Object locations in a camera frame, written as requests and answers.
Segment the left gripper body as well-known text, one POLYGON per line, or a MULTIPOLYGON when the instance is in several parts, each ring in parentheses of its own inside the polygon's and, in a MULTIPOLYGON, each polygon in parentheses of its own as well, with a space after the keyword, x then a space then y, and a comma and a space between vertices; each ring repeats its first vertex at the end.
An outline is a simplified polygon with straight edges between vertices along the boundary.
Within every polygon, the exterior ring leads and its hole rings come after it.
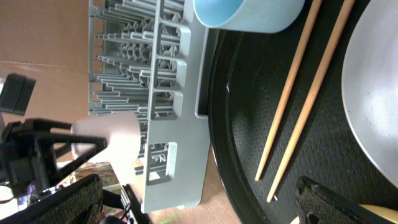
POLYGON ((34 133, 38 119, 8 123, 1 134, 1 183, 14 196, 24 196, 31 184, 40 183, 34 133))

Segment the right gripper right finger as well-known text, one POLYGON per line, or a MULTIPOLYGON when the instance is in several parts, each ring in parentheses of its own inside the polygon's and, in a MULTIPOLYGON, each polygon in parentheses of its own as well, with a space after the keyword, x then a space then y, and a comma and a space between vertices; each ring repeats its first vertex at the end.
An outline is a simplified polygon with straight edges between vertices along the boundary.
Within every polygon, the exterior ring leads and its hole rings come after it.
POLYGON ((296 189, 295 223, 397 223, 396 210, 357 204, 308 177, 299 177, 296 189))

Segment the grey round plate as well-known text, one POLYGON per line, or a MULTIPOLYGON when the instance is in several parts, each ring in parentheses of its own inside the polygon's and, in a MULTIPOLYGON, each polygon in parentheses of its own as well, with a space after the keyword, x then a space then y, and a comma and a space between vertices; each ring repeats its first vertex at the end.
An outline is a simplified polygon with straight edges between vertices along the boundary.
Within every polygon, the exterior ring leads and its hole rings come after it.
POLYGON ((357 143, 397 185, 397 0, 365 7, 346 49, 341 92, 357 143))

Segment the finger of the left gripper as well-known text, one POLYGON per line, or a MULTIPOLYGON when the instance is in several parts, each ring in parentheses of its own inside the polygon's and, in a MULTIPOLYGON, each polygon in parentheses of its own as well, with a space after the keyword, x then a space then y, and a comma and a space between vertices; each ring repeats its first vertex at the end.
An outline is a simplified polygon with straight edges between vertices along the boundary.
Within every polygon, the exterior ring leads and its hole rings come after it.
POLYGON ((69 131, 72 128, 70 123, 34 118, 31 119, 30 124, 33 128, 36 153, 34 168, 41 182, 61 182, 107 146, 107 140, 104 137, 70 134, 69 131), (59 168, 57 159, 79 145, 87 147, 83 154, 59 168))

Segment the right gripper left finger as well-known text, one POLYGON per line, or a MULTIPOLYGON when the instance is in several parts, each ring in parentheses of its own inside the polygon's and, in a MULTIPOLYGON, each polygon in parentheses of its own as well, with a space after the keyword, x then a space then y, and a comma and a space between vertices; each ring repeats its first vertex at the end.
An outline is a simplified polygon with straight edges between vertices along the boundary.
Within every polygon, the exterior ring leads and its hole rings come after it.
POLYGON ((102 181, 99 175, 90 174, 26 209, 2 219, 1 223, 96 223, 102 201, 102 181))

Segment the light blue plastic cup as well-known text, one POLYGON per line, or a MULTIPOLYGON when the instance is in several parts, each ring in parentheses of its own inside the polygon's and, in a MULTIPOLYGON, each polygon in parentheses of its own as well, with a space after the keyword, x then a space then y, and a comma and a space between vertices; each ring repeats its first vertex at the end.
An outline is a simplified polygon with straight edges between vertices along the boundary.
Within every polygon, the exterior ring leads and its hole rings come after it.
POLYGON ((206 27, 244 32, 277 33, 300 14, 304 0, 193 0, 206 27))

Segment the pink plastic cup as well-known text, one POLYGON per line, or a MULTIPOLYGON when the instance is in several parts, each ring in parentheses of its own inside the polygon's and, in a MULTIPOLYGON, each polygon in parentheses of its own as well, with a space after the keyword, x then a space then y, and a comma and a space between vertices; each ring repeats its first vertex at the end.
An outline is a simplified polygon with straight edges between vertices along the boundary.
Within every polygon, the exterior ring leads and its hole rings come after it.
POLYGON ((92 116, 72 123, 71 133, 106 138, 106 149, 89 160, 90 163, 109 162, 122 185, 134 182, 132 163, 141 149, 139 121, 134 112, 92 116))

